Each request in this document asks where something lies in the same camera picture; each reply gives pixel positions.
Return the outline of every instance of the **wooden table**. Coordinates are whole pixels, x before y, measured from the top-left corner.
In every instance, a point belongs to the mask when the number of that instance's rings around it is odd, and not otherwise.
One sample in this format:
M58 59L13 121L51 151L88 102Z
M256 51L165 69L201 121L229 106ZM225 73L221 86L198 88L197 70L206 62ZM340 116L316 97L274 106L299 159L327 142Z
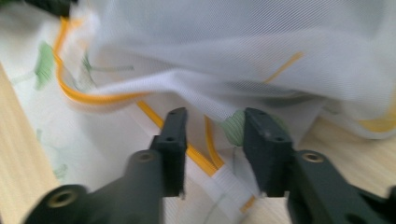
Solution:
M23 216L58 183L0 68L0 213L5 224ZM319 119L299 148L327 155L352 184L381 196L396 184L396 137L367 140ZM244 223L289 223L284 199L259 199Z
M0 64L0 217L21 223L38 198L58 185Z
M351 184L380 196L396 185L396 136L368 140L318 119L299 149L325 154ZM244 223L290 223L284 199L259 199Z

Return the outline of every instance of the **orange stripe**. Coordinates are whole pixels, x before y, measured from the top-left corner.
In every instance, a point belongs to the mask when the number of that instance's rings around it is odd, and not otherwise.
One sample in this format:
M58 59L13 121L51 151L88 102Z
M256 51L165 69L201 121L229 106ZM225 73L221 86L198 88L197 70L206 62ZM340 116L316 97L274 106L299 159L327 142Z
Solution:
M242 213L246 213L246 211L253 206L254 202L256 201L256 198L254 196L251 196L249 200L244 204L244 206L241 207L240 211Z
M155 111L144 101L139 101L136 103L141 110L143 110L146 115L159 127L163 126L163 119L155 113ZM215 174L218 170L214 164L212 164L207 158L205 158L193 145L188 143L187 155L195 162L205 173L209 176Z
M364 129L373 133L387 133L396 128L396 91L394 91L389 108L385 114L377 119L358 120Z
M124 94L116 94L116 95L89 95L80 91L75 91L67 86L64 83L63 79L63 70L64 63L62 59L59 57L59 52L64 44L64 39L69 30L69 21L65 18L61 18L61 31L57 37L53 54L55 58L55 62L57 64L56 77L58 79L58 83L61 86L64 94L69 98L76 100L78 102L82 102L90 105L108 105L113 103L119 103L121 101L131 100L138 97L143 97L149 94L149 92L138 92L138 93L124 93Z
M57 41L54 47L54 58L57 64L56 75L58 79L58 83L61 86L64 93L73 100L78 102L92 104L92 105L105 105L111 103L117 103L124 100L129 100L136 97L142 97L147 95L148 93L128 93L121 95L89 95L79 91L75 91L69 88L63 81L62 73L63 73L63 61L59 57L59 51L63 45L64 38L68 31L68 20L61 18L61 32L58 35ZM139 101L137 105L142 109L149 118L158 126L163 126L163 120L160 116L158 116L145 102ZM194 146L188 144L187 155L195 161L201 169L204 170L205 173L212 176L216 171L216 167L209 160L207 160Z
M218 169L221 168L221 166L224 165L224 161L221 159L221 157L219 156L218 152L215 149L215 144L213 143L212 128L210 125L210 118L208 118L207 116L205 116L205 139L206 139L207 149L209 151L209 155L212 161L215 163Z
M280 66L276 72L274 72L270 77L264 80L265 84L270 83L274 78L278 77L283 71L285 71L287 68L292 66L295 62L300 60L304 54L302 52L297 52L293 54L287 62L285 62L282 66Z

